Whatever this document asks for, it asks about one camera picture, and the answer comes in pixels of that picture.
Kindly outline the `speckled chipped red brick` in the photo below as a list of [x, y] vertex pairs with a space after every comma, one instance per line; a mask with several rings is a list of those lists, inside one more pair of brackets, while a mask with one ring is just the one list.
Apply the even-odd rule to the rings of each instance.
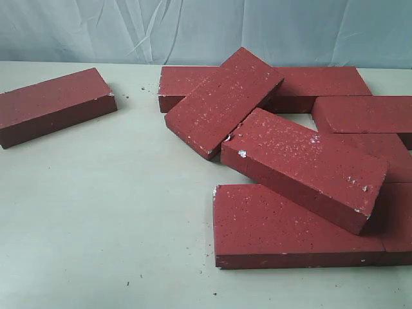
[[360, 234], [387, 161], [257, 108], [221, 145], [221, 162], [331, 223]]

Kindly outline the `right edge red brick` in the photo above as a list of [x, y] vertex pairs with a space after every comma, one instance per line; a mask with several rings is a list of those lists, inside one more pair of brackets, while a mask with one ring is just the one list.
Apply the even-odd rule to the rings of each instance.
[[321, 133], [394, 133], [411, 149], [410, 96], [318, 97], [312, 117]]

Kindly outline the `white fabric backdrop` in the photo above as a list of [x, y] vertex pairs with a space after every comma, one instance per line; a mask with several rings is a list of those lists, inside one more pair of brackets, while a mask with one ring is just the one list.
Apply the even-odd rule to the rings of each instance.
[[2, 1], [4, 61], [411, 67], [410, 1]]

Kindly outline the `lone red brick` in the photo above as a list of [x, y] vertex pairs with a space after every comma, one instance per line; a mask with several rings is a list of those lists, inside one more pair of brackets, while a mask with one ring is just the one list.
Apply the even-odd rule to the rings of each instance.
[[117, 110], [96, 68], [1, 94], [1, 147], [7, 149]]

